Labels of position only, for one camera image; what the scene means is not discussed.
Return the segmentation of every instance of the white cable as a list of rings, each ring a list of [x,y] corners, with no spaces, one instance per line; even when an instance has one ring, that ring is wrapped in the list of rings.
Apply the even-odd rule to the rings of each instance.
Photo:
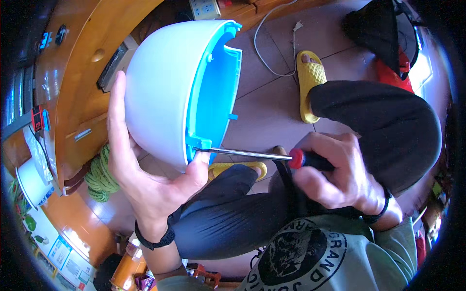
[[[289,77],[289,76],[293,76],[296,72],[296,52],[295,52],[295,32],[296,30],[300,29],[302,27],[302,23],[300,21],[298,21],[293,29],[293,58],[295,59],[295,69],[293,70],[292,73],[289,73],[289,74],[286,74],[286,75],[280,75],[280,74],[277,74],[276,72],[274,72],[268,65],[267,63],[264,61],[264,59],[262,58],[262,56],[260,55],[259,53],[259,50],[257,49],[257,45],[256,45],[256,37],[257,37],[257,33],[259,32],[259,29],[260,27],[262,26],[262,24],[264,23],[265,19],[275,10],[277,9],[280,9],[282,7],[285,7],[285,6],[288,6],[288,5],[291,5],[291,4],[294,4],[296,3],[298,0],[293,0],[292,2],[290,3],[286,3],[286,4],[281,4],[277,7],[275,7],[274,9],[270,10],[269,13],[266,14],[266,16],[262,19],[262,21],[259,23],[259,26],[257,27],[257,30],[256,30],[256,33],[254,34],[254,48],[256,49],[256,52],[257,52],[257,55],[259,56],[260,60],[264,63],[264,65],[267,67],[267,69],[270,70],[270,72],[274,73],[275,75],[277,76],[280,76],[280,77]]]

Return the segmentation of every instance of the black bracelet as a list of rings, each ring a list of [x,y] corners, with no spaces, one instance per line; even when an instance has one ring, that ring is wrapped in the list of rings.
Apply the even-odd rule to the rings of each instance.
[[[171,228],[171,226],[169,224],[168,224],[167,232],[164,234],[164,236],[160,239],[160,242],[158,242],[158,243],[151,243],[151,242],[147,241],[143,237],[143,235],[139,231],[139,227],[137,226],[137,220],[136,220],[136,222],[134,224],[134,232],[136,233],[136,237],[139,240],[139,242],[143,246],[148,248],[149,250],[154,250],[156,248],[161,248],[161,247],[167,246],[167,245],[171,244],[175,240],[175,231],[173,231],[173,229]]]
[[[385,205],[384,205],[384,208],[382,209],[382,211],[378,215],[362,215],[364,222],[367,223],[367,224],[376,223],[377,220],[379,220],[379,218],[381,218],[382,215],[385,214],[385,212],[387,211],[387,208],[388,208],[388,203],[390,202],[390,198],[393,197],[393,195],[391,194],[390,190],[387,189],[387,187],[385,187],[383,185],[382,185],[382,187],[384,188],[384,193],[385,193]]]

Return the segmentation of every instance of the electrical outlet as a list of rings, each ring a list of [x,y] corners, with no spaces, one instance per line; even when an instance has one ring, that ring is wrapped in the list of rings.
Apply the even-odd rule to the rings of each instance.
[[[217,19],[220,9],[216,0],[189,0],[195,20]]]

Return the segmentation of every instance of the yellow slide sandal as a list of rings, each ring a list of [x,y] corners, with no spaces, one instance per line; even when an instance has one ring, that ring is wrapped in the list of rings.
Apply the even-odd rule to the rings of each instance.
[[[233,165],[245,165],[248,167],[257,167],[260,169],[260,175],[257,178],[256,181],[259,181],[267,175],[267,166],[263,162],[217,162],[213,163],[212,165],[209,166],[209,172],[210,170],[213,170],[213,176],[217,177],[218,175],[221,174],[221,172],[225,171],[229,167]]]
[[[301,57],[307,54],[309,58],[318,62],[316,63],[303,63]],[[325,71],[319,57],[310,51],[300,51],[296,56],[296,66],[298,68],[299,91],[301,95],[301,119],[305,123],[316,123],[319,117],[312,114],[309,106],[308,93],[312,87],[323,84],[327,81]]]

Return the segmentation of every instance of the screwdriver shaft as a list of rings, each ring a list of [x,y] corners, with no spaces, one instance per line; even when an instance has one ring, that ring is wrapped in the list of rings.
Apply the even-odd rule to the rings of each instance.
[[[269,159],[269,160],[277,160],[277,161],[291,161],[292,157],[290,156],[282,156],[276,154],[264,154],[260,152],[253,152],[247,150],[237,150],[237,149],[219,149],[219,148],[210,148],[210,149],[199,149],[194,148],[196,151],[207,152],[207,153],[215,153],[215,154],[222,154],[222,155],[231,155],[231,156],[251,156],[256,158],[262,159]]]

